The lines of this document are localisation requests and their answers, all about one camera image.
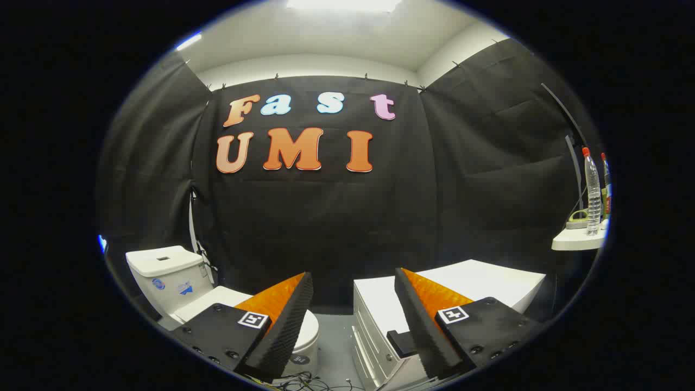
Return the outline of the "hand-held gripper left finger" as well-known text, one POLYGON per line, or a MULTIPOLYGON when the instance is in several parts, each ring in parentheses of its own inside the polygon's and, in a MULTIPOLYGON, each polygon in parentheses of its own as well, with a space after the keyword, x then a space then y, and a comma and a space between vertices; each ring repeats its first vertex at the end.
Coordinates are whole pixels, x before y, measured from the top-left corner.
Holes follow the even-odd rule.
POLYGON ((194 302, 198 310, 172 331, 181 344, 236 375, 281 377, 313 298, 313 279, 299 273, 239 304, 225 304, 218 287, 194 302))

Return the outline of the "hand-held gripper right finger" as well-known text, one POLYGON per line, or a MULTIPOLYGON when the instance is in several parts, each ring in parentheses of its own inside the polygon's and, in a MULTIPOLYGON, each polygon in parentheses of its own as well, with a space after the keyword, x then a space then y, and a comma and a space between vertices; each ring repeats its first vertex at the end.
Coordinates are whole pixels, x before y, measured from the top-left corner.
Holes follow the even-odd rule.
POLYGON ((394 290, 429 377, 446 379, 489 366, 539 328, 501 300, 472 300, 407 269, 395 270, 394 290))

